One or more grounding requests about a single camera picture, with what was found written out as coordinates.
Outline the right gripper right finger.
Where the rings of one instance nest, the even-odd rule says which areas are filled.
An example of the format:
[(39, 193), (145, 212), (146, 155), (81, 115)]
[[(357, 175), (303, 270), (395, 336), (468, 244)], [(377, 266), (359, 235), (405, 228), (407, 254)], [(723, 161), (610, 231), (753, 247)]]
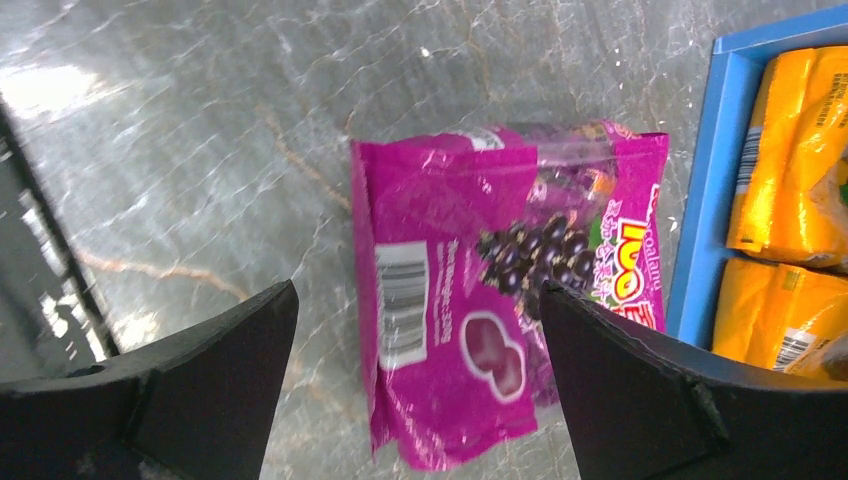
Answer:
[(543, 332), (585, 479), (843, 479), (847, 386), (729, 360), (556, 283)]

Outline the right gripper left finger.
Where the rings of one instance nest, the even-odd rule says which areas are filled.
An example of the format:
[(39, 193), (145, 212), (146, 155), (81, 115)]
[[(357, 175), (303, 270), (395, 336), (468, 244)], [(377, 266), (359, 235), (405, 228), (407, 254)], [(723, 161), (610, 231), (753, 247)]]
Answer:
[(62, 378), (1, 387), (5, 479), (255, 479), (299, 299), (279, 282), (141, 348)]

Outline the orange mango candy bag front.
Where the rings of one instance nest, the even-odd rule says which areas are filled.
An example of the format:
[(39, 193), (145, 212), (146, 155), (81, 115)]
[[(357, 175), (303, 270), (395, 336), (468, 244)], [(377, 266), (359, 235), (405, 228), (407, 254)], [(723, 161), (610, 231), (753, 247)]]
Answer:
[(847, 279), (799, 266), (727, 261), (711, 352), (767, 370), (847, 380)]

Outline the purple candy bag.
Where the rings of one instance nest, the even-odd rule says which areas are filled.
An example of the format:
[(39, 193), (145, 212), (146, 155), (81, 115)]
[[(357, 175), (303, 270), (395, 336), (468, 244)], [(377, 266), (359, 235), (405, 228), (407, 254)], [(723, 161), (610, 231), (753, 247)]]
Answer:
[(546, 282), (665, 328), (656, 208), (670, 138), (609, 120), (354, 140), (361, 361), (374, 449), (445, 471), (559, 401)]

